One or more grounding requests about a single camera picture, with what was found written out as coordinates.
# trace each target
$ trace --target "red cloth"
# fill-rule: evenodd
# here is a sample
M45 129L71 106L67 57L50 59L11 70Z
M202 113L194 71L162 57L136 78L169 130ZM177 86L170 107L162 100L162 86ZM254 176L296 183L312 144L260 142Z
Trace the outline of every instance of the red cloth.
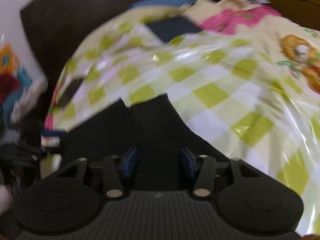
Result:
M20 87L18 79L9 74L0 75L0 103L2 104L11 92Z

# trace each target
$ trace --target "ribbed black surface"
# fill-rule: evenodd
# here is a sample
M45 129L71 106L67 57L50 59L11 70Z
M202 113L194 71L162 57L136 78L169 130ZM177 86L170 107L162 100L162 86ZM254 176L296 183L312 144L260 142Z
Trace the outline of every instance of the ribbed black surface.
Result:
M132 192L121 201L109 202L100 215L80 230L59 236L23 232L17 240L296 240L299 236L259 237L226 224L208 202L196 201L184 191Z

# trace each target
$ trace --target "bedsheet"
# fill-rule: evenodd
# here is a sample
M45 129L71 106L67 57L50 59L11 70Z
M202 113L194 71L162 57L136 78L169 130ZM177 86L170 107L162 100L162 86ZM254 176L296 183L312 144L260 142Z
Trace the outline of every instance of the bedsheet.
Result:
M45 127L69 131L119 97L130 106L167 93L193 132L295 190L305 205L297 232L318 232L319 100L245 32L163 44L143 23L170 10L133 9L89 35L61 73ZM85 81L72 101L55 107L78 76Z

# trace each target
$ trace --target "brown headboard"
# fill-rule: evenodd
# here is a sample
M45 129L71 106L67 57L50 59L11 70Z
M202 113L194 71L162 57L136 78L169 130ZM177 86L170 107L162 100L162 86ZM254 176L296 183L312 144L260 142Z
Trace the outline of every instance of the brown headboard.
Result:
M65 62L81 41L136 1L34 0L21 10L26 36L49 79L45 104L49 104Z

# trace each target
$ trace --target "checkered tablecloth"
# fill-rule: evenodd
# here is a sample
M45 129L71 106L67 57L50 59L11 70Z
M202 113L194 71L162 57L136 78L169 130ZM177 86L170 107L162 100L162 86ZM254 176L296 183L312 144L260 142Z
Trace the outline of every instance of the checkered tablecloth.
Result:
M319 230L319 102L250 40L204 31L165 45L148 20L119 21L66 63L46 128L68 131L119 98L130 106L167 93L193 132L303 198L300 234ZM68 106L53 107L78 76L86 79Z

